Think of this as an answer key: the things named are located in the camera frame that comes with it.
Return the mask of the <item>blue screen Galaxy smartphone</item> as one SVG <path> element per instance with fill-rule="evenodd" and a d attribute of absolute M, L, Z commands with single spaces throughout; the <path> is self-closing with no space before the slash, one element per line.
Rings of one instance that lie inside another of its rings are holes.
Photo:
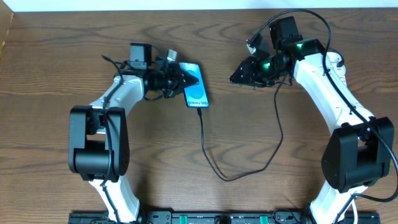
<path fill-rule="evenodd" d="M 186 104 L 189 108 L 208 108 L 209 101 L 205 90 L 205 84 L 201 74 L 201 69 L 195 63 L 179 63 L 180 68 L 190 75 L 198 78 L 198 84 L 186 87 L 184 89 L 184 96 Z"/>

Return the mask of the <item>white power strip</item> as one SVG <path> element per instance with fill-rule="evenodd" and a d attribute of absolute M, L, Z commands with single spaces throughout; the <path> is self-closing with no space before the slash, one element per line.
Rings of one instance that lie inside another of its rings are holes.
<path fill-rule="evenodd" d="M 339 76 L 341 82 L 342 82 L 345 86 L 347 86 L 347 82 L 346 82 L 346 77 L 345 77 L 345 75 L 338 75 L 338 76 Z"/>

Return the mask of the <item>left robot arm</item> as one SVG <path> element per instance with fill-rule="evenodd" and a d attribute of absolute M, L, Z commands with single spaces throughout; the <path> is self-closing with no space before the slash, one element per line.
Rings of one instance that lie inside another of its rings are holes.
<path fill-rule="evenodd" d="M 97 100 L 70 111 L 68 166 L 97 190 L 107 210 L 71 213 L 69 223 L 147 223 L 147 213 L 126 177 L 127 116 L 148 91 L 173 98 L 199 82 L 180 68 L 176 51 L 153 57 L 154 48 L 131 43 L 129 60 L 122 62 L 104 56 L 116 68 L 113 83 Z"/>

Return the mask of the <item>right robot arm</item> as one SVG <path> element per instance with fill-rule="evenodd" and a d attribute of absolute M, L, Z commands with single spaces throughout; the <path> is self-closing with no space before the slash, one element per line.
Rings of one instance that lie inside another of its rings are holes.
<path fill-rule="evenodd" d="M 247 41 L 250 56 L 230 82 L 259 88 L 298 83 L 310 95 L 331 136 L 322 157 L 325 183 L 300 222 L 342 222 L 354 201 L 397 166 L 394 126 L 353 96 L 346 84 L 344 57 L 317 39 L 304 39 L 290 11 L 272 17 L 265 27 L 275 54 L 266 50 L 262 35 L 255 34 Z"/>

